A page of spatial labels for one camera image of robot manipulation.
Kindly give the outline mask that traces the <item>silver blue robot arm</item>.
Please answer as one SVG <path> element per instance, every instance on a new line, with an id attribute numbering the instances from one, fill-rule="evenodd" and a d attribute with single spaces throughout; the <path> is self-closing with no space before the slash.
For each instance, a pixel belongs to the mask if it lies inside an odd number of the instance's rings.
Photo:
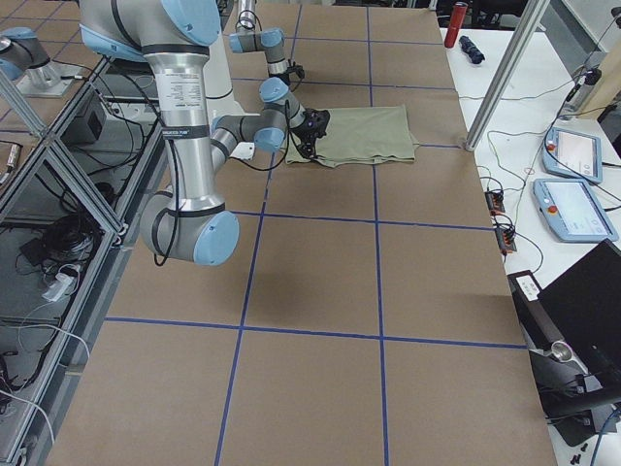
<path id="1" fill-rule="evenodd" d="M 108 58 L 147 64 L 155 78 L 170 185 L 151 196 L 141 235 L 157 264 L 169 258 L 216 266 L 234 252 L 236 216 L 215 187 L 218 170 L 235 149 L 251 144 L 275 153 L 290 137 L 306 159 L 327 130 L 327 111 L 303 106 L 289 88 L 289 63 L 277 28 L 255 31 L 250 11 L 224 38 L 213 1 L 82 1 L 84 44 Z M 258 114 L 233 95 L 226 55 L 261 51 L 269 76 Z"/>
<path id="2" fill-rule="evenodd" d="M 284 35 L 280 28 L 263 29 L 255 11 L 256 2 L 238 2 L 235 31 L 229 35 L 233 53 L 263 52 L 271 78 L 288 80 L 289 61 L 284 53 Z"/>

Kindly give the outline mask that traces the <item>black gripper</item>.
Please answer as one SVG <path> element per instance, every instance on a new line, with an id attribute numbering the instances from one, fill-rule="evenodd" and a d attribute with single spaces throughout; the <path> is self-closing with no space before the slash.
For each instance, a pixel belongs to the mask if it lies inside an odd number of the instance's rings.
<path id="1" fill-rule="evenodd" d="M 305 109 L 304 121 L 301 124 L 300 155 L 306 160 L 317 158 L 316 140 L 327 134 L 327 126 L 330 122 L 328 110 Z"/>

